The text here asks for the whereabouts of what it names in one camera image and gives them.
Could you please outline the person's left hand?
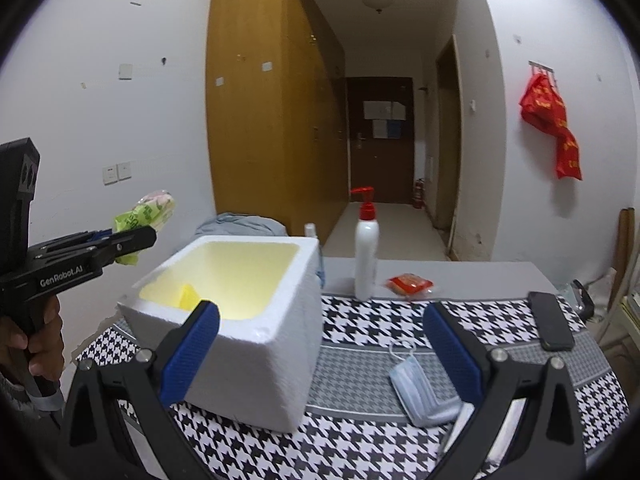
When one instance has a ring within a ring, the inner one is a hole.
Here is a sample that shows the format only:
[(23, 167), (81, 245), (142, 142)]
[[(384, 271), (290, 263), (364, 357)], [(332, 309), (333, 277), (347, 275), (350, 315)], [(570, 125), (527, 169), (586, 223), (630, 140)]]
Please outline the person's left hand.
[(29, 373), (57, 382), (64, 370), (63, 321), (57, 296), (50, 297), (43, 310), (42, 329), (32, 336), (26, 336), (9, 318), (1, 319), (1, 373), (15, 385), (23, 385), (23, 372), (16, 364), (11, 350), (22, 353), (27, 350), (32, 359)]

